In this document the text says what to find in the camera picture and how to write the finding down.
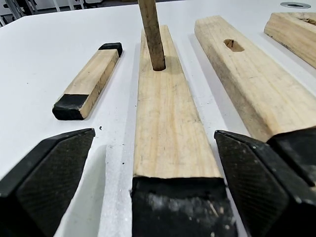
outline black painted end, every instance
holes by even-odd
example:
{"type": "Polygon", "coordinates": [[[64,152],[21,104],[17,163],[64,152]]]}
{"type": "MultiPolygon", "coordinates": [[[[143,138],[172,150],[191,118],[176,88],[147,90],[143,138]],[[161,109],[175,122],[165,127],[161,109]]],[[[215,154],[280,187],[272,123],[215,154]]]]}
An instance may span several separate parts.
{"type": "Polygon", "coordinates": [[[133,237],[236,237],[222,178],[134,177],[133,237]]]}
{"type": "Polygon", "coordinates": [[[89,128],[45,139],[0,181],[0,236],[54,236],[94,136],[89,128]]]}
{"type": "Polygon", "coordinates": [[[53,107],[53,114],[58,120],[83,120],[80,109],[88,95],[64,94],[53,107]]]}
{"type": "Polygon", "coordinates": [[[228,187],[251,236],[316,236],[316,195],[268,144],[214,134],[228,187]]]}
{"type": "Polygon", "coordinates": [[[120,42],[117,43],[105,43],[102,45],[99,50],[104,50],[104,49],[117,49],[118,50],[118,56],[120,57],[123,52],[122,44],[120,42]]]}

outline wooden peg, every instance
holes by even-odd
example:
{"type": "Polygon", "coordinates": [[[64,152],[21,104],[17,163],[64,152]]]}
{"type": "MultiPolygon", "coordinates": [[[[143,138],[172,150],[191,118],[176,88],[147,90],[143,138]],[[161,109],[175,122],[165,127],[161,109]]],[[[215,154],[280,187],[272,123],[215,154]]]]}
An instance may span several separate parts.
{"type": "Polygon", "coordinates": [[[155,0],[138,0],[154,71],[166,68],[155,0]]]}

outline black tip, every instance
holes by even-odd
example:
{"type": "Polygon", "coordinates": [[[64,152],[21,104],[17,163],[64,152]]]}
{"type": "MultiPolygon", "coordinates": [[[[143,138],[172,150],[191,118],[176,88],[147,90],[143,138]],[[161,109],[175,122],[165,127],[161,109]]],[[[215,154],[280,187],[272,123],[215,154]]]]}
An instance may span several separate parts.
{"type": "Polygon", "coordinates": [[[120,42],[117,43],[105,43],[102,45],[99,50],[104,50],[104,49],[117,49],[118,50],[118,56],[120,57],[123,52],[122,44],[120,42]]]}
{"type": "Polygon", "coordinates": [[[316,128],[311,127],[270,138],[267,143],[310,186],[316,183],[316,128]]]}
{"type": "Polygon", "coordinates": [[[228,187],[252,236],[315,236],[310,216],[316,213],[316,197],[281,154],[244,135],[217,131],[214,137],[228,187]]]}
{"type": "Polygon", "coordinates": [[[88,95],[64,94],[54,105],[53,114],[58,120],[83,120],[80,109],[88,95]]]}
{"type": "Polygon", "coordinates": [[[88,128],[42,140],[0,181],[0,236],[54,236],[94,136],[88,128]]]}

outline light wood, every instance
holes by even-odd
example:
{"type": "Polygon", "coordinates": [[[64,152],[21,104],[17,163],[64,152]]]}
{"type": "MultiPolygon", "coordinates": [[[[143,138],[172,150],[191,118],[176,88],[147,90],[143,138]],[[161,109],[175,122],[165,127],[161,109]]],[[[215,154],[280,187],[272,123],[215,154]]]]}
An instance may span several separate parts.
{"type": "Polygon", "coordinates": [[[154,71],[144,32],[138,81],[134,175],[220,177],[167,26],[166,69],[154,71]]]}
{"type": "Polygon", "coordinates": [[[143,19],[144,30],[147,38],[147,45],[155,71],[165,69],[165,60],[155,0],[138,0],[140,13],[143,19]]]}
{"type": "Polygon", "coordinates": [[[272,13],[264,33],[316,68],[316,13],[272,13]]]}
{"type": "Polygon", "coordinates": [[[74,120],[86,118],[102,89],[107,84],[109,77],[119,59],[117,49],[98,50],[88,61],[85,67],[78,73],[75,79],[69,84],[61,98],[53,108],[56,118],[62,120],[74,120]],[[87,98],[82,105],[64,102],[64,96],[67,95],[86,95],[87,98]],[[71,113],[78,111],[78,118],[71,113]]]}
{"type": "Polygon", "coordinates": [[[316,125],[315,97],[223,18],[197,20],[195,35],[254,138],[316,125]]]}

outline white tabletop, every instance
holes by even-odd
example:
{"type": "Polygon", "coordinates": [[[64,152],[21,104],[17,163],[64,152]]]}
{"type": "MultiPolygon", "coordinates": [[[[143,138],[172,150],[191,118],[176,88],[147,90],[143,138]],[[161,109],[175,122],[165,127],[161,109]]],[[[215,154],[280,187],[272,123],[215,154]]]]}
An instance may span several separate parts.
{"type": "MultiPolygon", "coordinates": [[[[247,131],[194,35],[195,20],[221,15],[316,94],[316,70],[263,33],[272,12],[315,11],[316,0],[304,2],[312,8],[285,8],[276,0],[157,4],[159,22],[169,26],[217,159],[214,130],[247,131]]],[[[0,28],[0,178],[45,138],[87,127],[96,131],[57,237],[131,236],[141,30],[138,5],[23,17],[0,28]],[[117,41],[124,53],[88,119],[57,120],[51,112],[57,98],[99,46],[117,41]]]]}

